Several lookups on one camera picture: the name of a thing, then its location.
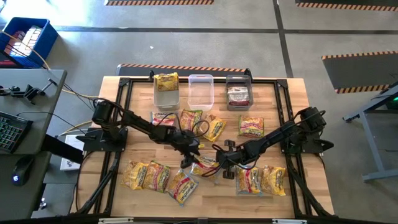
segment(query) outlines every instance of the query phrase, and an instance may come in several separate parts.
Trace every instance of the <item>blue crate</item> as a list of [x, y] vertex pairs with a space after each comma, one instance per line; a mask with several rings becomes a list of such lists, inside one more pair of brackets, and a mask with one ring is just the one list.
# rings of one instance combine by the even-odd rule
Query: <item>blue crate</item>
[[[8, 22], [3, 31], [10, 35], [14, 35], [19, 30], [26, 33], [32, 26], [43, 28], [33, 49], [46, 59], [58, 37], [57, 31], [51, 26], [48, 19], [14, 17]], [[0, 34], [0, 40], [0, 49], [4, 50], [10, 37], [2, 33]], [[29, 55], [31, 60], [24, 56], [12, 56], [12, 58], [26, 67], [40, 68], [43, 65], [43, 61], [34, 52]]]

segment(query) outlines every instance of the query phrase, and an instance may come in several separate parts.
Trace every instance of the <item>keyboard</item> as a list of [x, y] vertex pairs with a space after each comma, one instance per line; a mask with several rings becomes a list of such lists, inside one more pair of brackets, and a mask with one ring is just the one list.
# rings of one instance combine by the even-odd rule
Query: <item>keyboard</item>
[[29, 132], [33, 121], [0, 112], [0, 150], [13, 153]]

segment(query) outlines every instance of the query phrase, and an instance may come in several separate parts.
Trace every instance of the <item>concrete floor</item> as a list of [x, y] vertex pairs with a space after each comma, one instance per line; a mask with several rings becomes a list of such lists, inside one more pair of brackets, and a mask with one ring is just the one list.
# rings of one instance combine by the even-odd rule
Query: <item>concrete floor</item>
[[[17, 7], [19, 2], [24, 6]], [[299, 8], [295, 7], [294, 0], [281, 0], [279, 4], [285, 29], [398, 29], [398, 13], [394, 12]], [[212, 6], [136, 7], [104, 6], [99, 0], [9, 0], [0, 16], [0, 22], [13, 16], [47, 17], [55, 26], [277, 28], [272, 0], [216, 0]], [[61, 38], [55, 43], [48, 63], [53, 69], [67, 70], [67, 83], [87, 95], [97, 95], [103, 76], [114, 75], [120, 63], [249, 67], [255, 77], [286, 77], [278, 34], [59, 34]], [[376, 93], [337, 95], [320, 57], [397, 50], [396, 39], [396, 35], [286, 35], [294, 77], [305, 79], [310, 104], [326, 110], [328, 125], [323, 138], [335, 143], [335, 147], [325, 153], [326, 175], [335, 213], [343, 218], [398, 223], [398, 178], [362, 182], [361, 174], [374, 172], [376, 166], [361, 124], [358, 121], [346, 124], [341, 117], [368, 102]], [[67, 94], [62, 94], [55, 113], [73, 124], [91, 118], [91, 111]], [[68, 128], [54, 118], [49, 134], [60, 134]], [[386, 166], [397, 168], [398, 153], [382, 156]], [[61, 183], [64, 199], [55, 198], [49, 210], [40, 211], [35, 217], [67, 213], [75, 179], [70, 176], [68, 181], [64, 179], [52, 178], [49, 183], [55, 185], [47, 191], [47, 195], [54, 195]]]

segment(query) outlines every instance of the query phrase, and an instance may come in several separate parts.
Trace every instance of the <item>wooden table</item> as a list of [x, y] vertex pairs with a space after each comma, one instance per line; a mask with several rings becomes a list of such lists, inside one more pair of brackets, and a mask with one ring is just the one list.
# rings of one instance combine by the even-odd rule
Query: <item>wooden table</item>
[[[118, 91], [120, 77], [104, 77], [99, 97], [114, 101]], [[304, 81], [301, 78], [287, 79], [290, 90], [290, 99], [294, 113], [308, 107], [307, 92]], [[249, 111], [232, 112], [226, 109], [226, 97], [224, 84], [215, 83], [215, 103], [211, 113], [227, 121], [225, 130], [215, 142], [223, 146], [224, 140], [235, 140], [236, 144], [247, 141], [249, 138], [238, 136], [238, 116], [240, 114], [264, 118], [265, 133], [278, 128], [279, 117], [275, 93], [272, 85], [254, 84], [254, 104]], [[188, 109], [188, 83], [180, 84], [181, 110]], [[135, 83], [132, 88], [130, 110], [150, 120], [150, 112], [157, 111], [153, 104], [153, 85], [151, 83]], [[211, 149], [212, 142], [201, 138], [205, 145], [200, 149], [201, 154], [215, 157], [215, 151]], [[79, 180], [78, 204], [81, 207], [88, 197], [93, 193], [100, 179], [101, 166], [103, 163], [103, 152], [94, 152], [83, 164]], [[286, 196], [275, 196], [264, 194], [263, 197], [236, 195], [235, 180], [220, 179], [219, 185], [195, 178], [199, 181], [198, 188], [186, 201], [184, 207], [172, 199], [168, 194], [162, 194], [150, 190], [130, 190], [121, 187], [120, 180], [122, 172], [129, 162], [142, 161], [157, 162], [168, 165], [172, 168], [172, 178], [180, 169], [182, 156], [174, 151], [171, 146], [160, 145], [152, 142], [145, 134], [129, 128], [129, 137], [125, 152], [122, 154], [119, 168], [118, 181], [112, 207], [112, 217], [213, 217], [213, 218], [293, 218], [294, 211], [292, 198], [289, 189], [288, 177], [285, 177]], [[308, 188], [312, 191], [317, 200], [324, 206], [326, 211], [333, 213], [325, 170], [321, 160], [312, 154], [302, 155], [307, 178]], [[257, 166], [264, 165], [286, 167], [285, 157], [280, 153], [280, 146], [277, 144], [270, 147], [258, 160]], [[106, 204], [108, 187], [104, 191], [103, 202]], [[304, 211], [302, 192], [297, 186], [297, 194], [300, 208]]]

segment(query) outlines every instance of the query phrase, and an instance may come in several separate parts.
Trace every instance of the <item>yellow black striped tape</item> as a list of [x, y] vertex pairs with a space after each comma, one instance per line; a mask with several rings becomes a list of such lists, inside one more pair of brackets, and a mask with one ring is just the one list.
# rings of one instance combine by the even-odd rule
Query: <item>yellow black striped tape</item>
[[338, 94], [342, 93], [361, 93], [365, 91], [381, 91], [388, 88], [390, 85], [374, 85], [374, 86], [357, 86], [357, 87], [349, 87], [349, 88], [338, 88], [335, 89], [335, 92]]
[[172, 5], [206, 5], [214, 0], [120, 0], [107, 1], [106, 6], [172, 6]]
[[351, 5], [351, 4], [328, 4], [328, 3], [309, 3], [300, 2], [296, 3], [298, 7], [316, 7], [327, 9], [356, 9], [356, 10], [370, 10], [370, 11], [389, 11], [398, 12], [398, 7], [394, 6], [364, 6], [364, 5]]
[[120, 64], [120, 67], [130, 68], [166, 68], [166, 69], [182, 69], [182, 70], [202, 70], [202, 71], [218, 71], [218, 72], [244, 72], [241, 68], [213, 68], [213, 67], [196, 67], [196, 66], [178, 66], [178, 65], [142, 65], [142, 64]]
[[369, 52], [369, 53], [355, 53], [355, 54], [341, 54], [341, 55], [324, 55], [322, 60], [329, 58], [345, 58], [345, 57], [360, 57], [360, 56], [374, 56], [374, 55], [385, 55], [385, 54], [398, 54], [398, 51], [390, 50], [385, 52]]

